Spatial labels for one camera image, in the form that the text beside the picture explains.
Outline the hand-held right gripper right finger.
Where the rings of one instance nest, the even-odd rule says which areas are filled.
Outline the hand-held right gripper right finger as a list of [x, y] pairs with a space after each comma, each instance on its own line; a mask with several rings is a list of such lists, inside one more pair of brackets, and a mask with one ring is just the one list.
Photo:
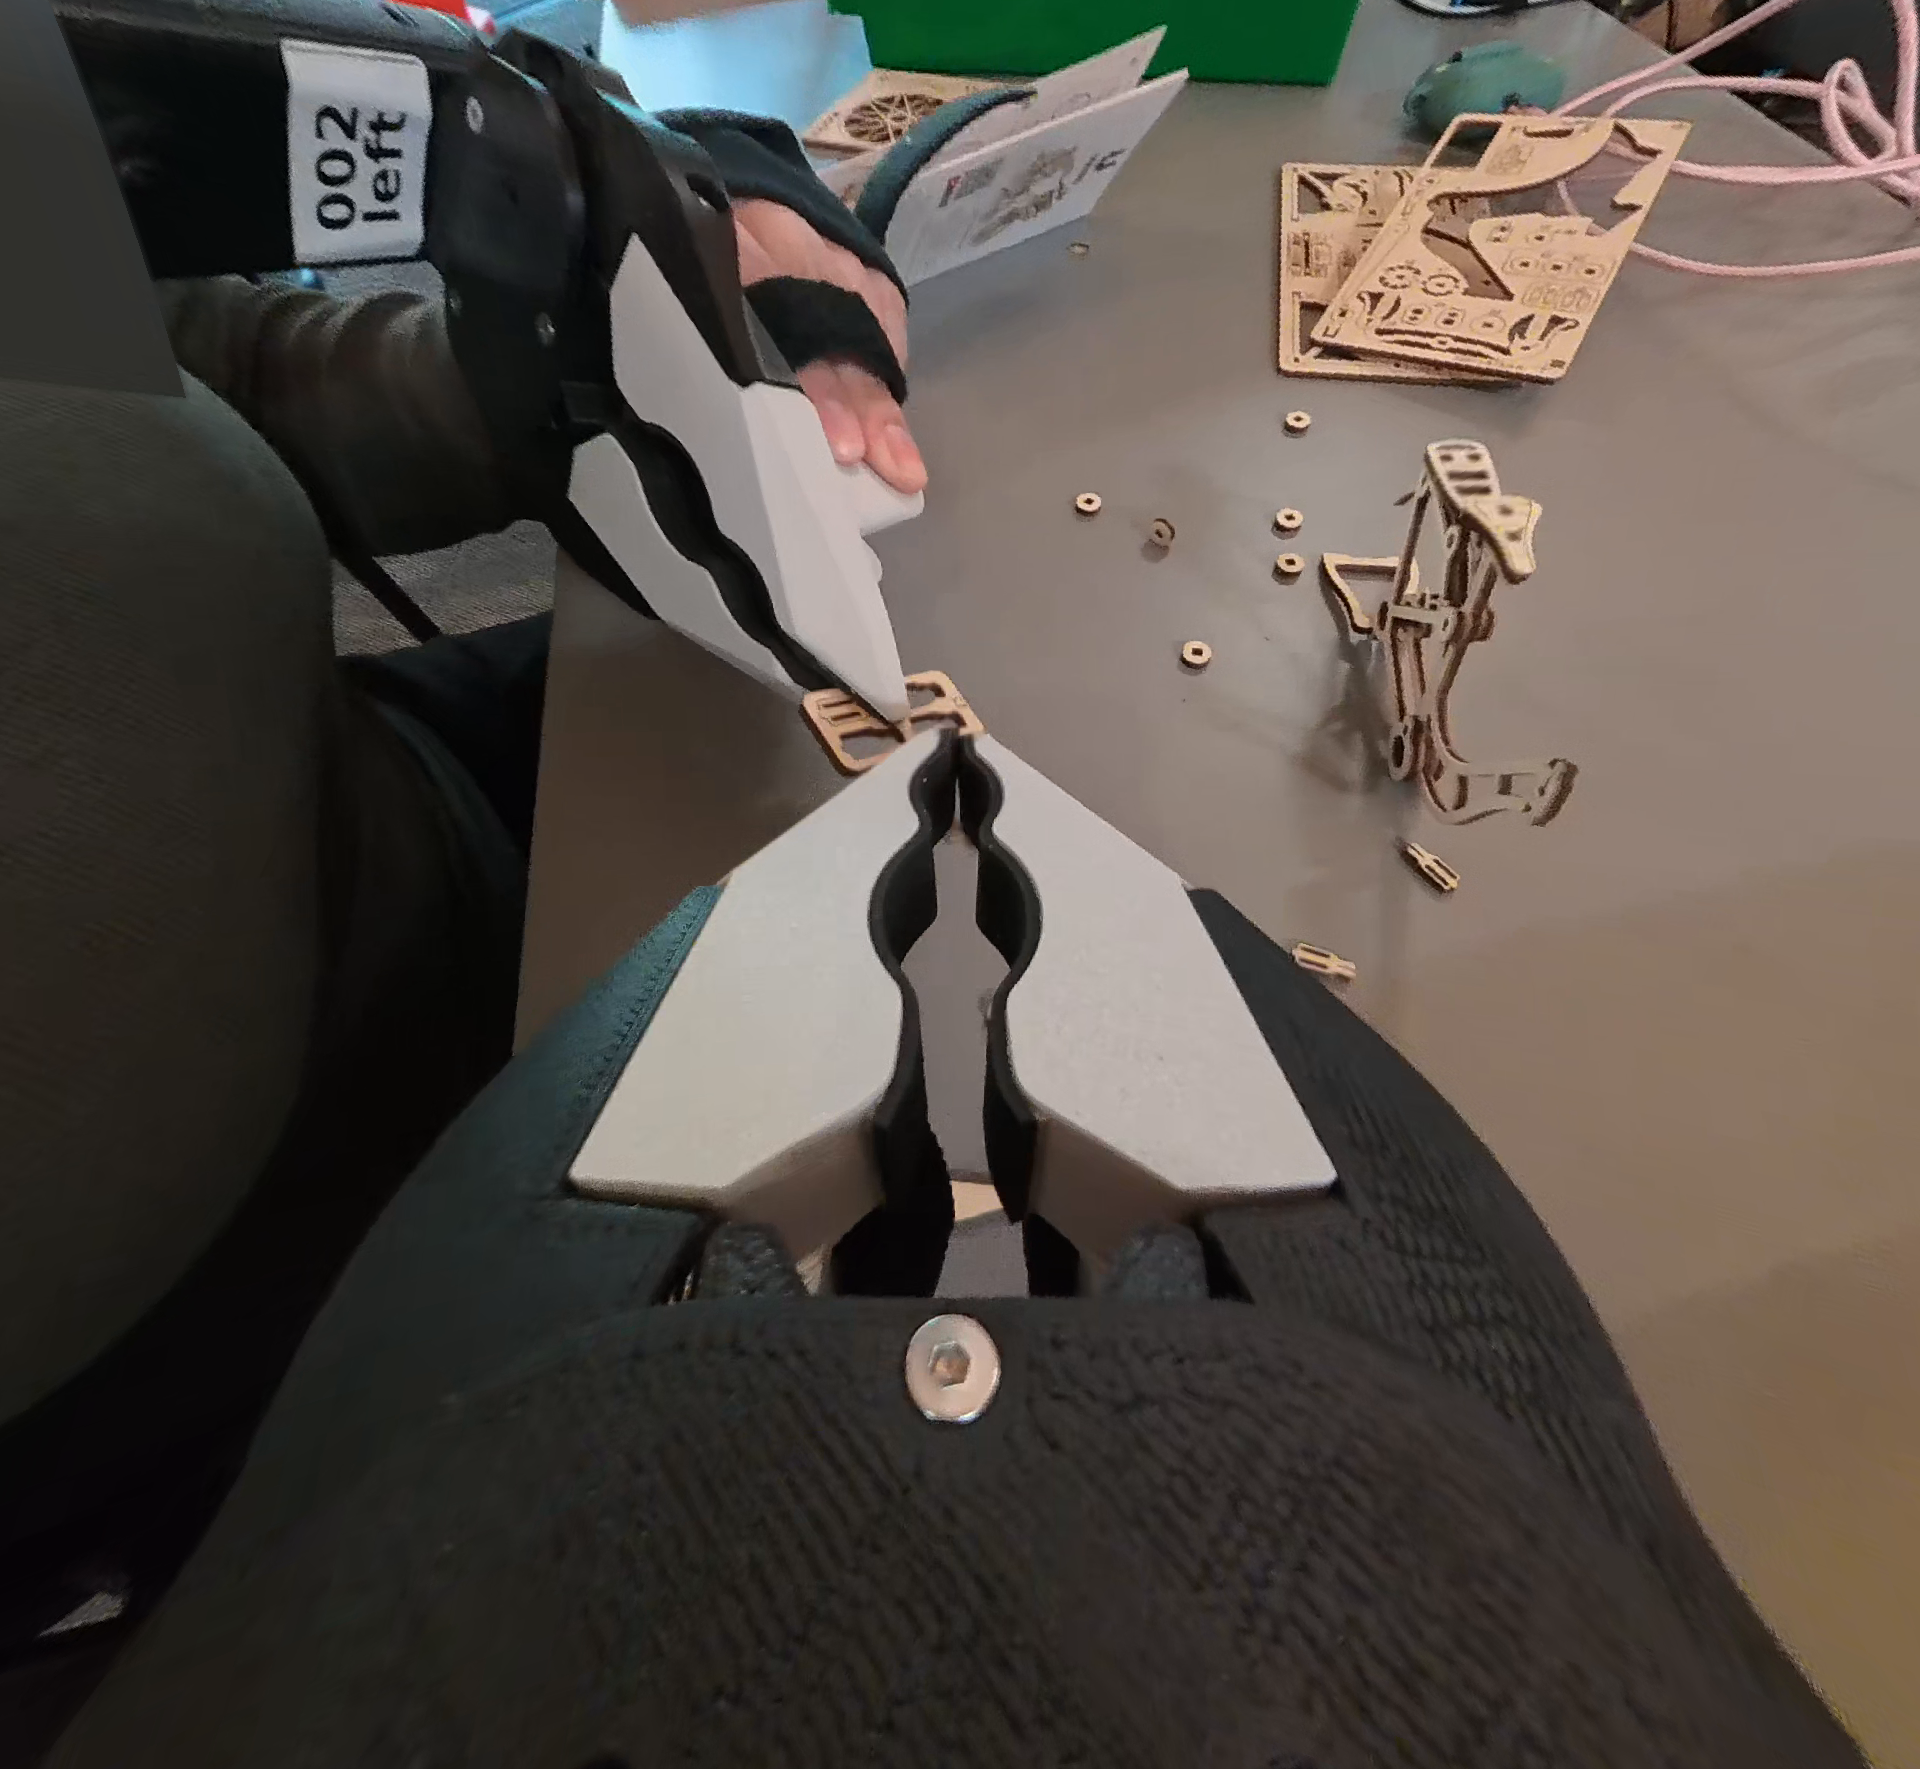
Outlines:
[[959, 743], [974, 922], [1003, 966], [982, 1133], [1009, 1217], [1105, 1274], [1142, 1230], [1336, 1170], [1183, 878], [992, 736]]

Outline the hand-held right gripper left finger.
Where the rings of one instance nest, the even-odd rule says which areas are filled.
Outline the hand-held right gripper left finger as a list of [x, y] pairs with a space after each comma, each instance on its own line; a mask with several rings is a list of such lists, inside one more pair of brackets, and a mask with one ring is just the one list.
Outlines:
[[938, 915], [956, 730], [737, 864], [568, 1172], [596, 1202], [774, 1230], [834, 1277], [936, 1277], [953, 1205], [902, 966]]

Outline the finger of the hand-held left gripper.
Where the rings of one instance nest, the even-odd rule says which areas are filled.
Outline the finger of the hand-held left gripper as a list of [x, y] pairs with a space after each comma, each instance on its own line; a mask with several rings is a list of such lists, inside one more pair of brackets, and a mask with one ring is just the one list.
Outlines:
[[767, 587], [715, 524], [688, 459], [638, 457], [628, 430], [573, 450], [568, 502], [631, 599], [662, 627], [782, 693], [837, 682], [779, 627]]
[[758, 566], [786, 634], [878, 714], [905, 708], [900, 645], [868, 528], [922, 510], [863, 464], [835, 461], [795, 374], [720, 265], [690, 265], [684, 300], [655, 255], [630, 237], [607, 288], [611, 385], [606, 430], [638, 457], [673, 445], [717, 528]]

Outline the small slotted wooden part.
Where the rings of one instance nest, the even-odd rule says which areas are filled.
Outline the small slotted wooden part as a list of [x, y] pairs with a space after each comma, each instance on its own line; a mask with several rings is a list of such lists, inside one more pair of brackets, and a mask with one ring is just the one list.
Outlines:
[[940, 671], [907, 675], [905, 701], [905, 713], [894, 720], [847, 690], [816, 688], [799, 699], [799, 713], [832, 766], [845, 777], [876, 769], [896, 748], [928, 732], [983, 732], [972, 702]]

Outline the person's left forearm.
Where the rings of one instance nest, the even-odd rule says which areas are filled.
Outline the person's left forearm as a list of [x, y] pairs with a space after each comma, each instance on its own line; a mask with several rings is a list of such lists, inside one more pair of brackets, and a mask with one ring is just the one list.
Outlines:
[[565, 508], [568, 453], [490, 427], [439, 295], [215, 275], [163, 279], [155, 304], [177, 364], [364, 555], [439, 553]]

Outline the wooden wheel parts sheet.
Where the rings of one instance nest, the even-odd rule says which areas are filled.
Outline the wooden wheel parts sheet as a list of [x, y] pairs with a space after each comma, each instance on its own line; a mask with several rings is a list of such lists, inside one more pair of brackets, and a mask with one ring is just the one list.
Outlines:
[[808, 152], [851, 158], [900, 143], [936, 111], [1009, 86], [986, 77], [869, 70], [799, 133]]

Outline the person's left hand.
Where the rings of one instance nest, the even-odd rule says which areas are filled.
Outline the person's left hand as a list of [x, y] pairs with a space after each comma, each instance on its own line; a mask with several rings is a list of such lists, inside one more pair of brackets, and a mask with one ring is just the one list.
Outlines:
[[[887, 276], [782, 205], [739, 201], [731, 207], [731, 222], [741, 284], [790, 276], [854, 295], [876, 318], [894, 358], [905, 364], [905, 303]], [[837, 462], [863, 462], [876, 479], [905, 496], [923, 491], [928, 471], [904, 410], [873, 374], [843, 358], [798, 364], [794, 373]]]

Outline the scattered wooden washers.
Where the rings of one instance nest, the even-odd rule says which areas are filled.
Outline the scattered wooden washers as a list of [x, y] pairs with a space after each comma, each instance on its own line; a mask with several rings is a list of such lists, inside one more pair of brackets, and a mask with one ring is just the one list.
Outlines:
[[[1086, 241], [1076, 239], [1070, 242], [1071, 257], [1084, 259], [1087, 253], [1089, 253], [1089, 244]], [[1310, 422], [1312, 418], [1306, 412], [1290, 415], [1286, 418], [1286, 428], [1297, 435], [1306, 430]], [[1084, 491], [1071, 499], [1071, 510], [1076, 518], [1095, 518], [1101, 508], [1104, 508], [1101, 494], [1095, 491]], [[1279, 538], [1292, 538], [1299, 531], [1301, 521], [1304, 516], [1299, 508], [1279, 508], [1274, 516], [1271, 528]], [[1161, 559], [1171, 550], [1176, 541], [1178, 541], [1178, 527], [1167, 516], [1156, 514], [1152, 516], [1152, 521], [1143, 531], [1142, 546], [1146, 550], [1146, 556]], [[1307, 566], [1306, 556], [1297, 553], [1282, 553], [1271, 561], [1269, 574], [1275, 583], [1283, 587], [1292, 587], [1304, 576], [1306, 566]], [[1181, 668], [1204, 671], [1212, 665], [1212, 661], [1214, 661], [1214, 648], [1206, 640], [1190, 638], [1180, 643], [1178, 663]]]

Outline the instruction booklet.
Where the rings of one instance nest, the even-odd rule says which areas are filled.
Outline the instruction booklet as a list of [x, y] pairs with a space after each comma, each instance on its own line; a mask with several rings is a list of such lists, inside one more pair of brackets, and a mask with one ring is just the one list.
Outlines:
[[900, 143], [818, 154], [822, 180], [907, 287], [1084, 222], [1187, 73], [1149, 77], [1165, 28], [936, 111]]

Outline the wooden bicycle model frame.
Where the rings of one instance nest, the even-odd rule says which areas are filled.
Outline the wooden bicycle model frame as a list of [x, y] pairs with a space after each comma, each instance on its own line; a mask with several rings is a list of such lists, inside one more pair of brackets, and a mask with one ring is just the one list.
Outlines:
[[1467, 653], [1495, 628], [1495, 596], [1536, 569], [1540, 504], [1502, 489], [1490, 450], [1466, 439], [1425, 447], [1395, 556], [1323, 553], [1317, 574], [1348, 632], [1383, 654], [1383, 756], [1435, 819], [1467, 827], [1516, 817], [1546, 827], [1564, 811], [1575, 764], [1564, 756], [1472, 763], [1451, 730], [1451, 694]]

